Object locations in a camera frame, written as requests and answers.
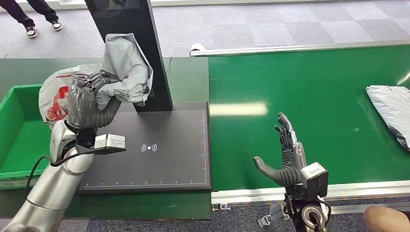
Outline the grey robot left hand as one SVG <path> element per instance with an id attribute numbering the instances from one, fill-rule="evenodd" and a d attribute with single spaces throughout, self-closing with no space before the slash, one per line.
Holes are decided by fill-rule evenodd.
<path id="1" fill-rule="evenodd" d="M 105 85 L 121 80 L 104 70 L 91 75 L 76 74 L 69 86 L 67 122 L 84 129 L 108 126 L 117 114 L 121 101 L 112 96 L 105 108 L 98 109 L 97 93 Z"/>

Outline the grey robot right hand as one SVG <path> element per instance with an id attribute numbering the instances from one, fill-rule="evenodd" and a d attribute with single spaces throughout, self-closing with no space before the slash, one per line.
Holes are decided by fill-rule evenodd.
<path id="1" fill-rule="evenodd" d="M 268 166 L 262 158 L 255 156 L 253 162 L 256 168 L 282 187 L 291 187 L 302 183 L 301 169 L 306 166 L 303 145 L 298 141 L 296 133 L 287 116 L 279 112 L 279 126 L 275 126 L 281 144 L 281 167 L 275 169 Z"/>

